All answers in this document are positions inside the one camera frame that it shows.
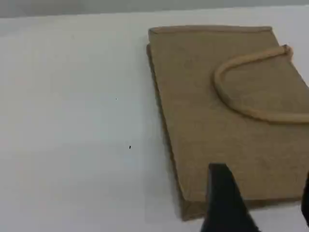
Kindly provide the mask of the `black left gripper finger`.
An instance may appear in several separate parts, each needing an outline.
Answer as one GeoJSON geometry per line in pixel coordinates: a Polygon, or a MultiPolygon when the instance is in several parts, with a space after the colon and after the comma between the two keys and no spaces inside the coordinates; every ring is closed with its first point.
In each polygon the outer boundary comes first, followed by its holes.
{"type": "Polygon", "coordinates": [[[258,232],[234,176],[223,163],[209,165],[203,232],[258,232]]]}
{"type": "Polygon", "coordinates": [[[309,226],[309,175],[307,175],[302,195],[301,212],[306,221],[307,226],[309,226]]]}

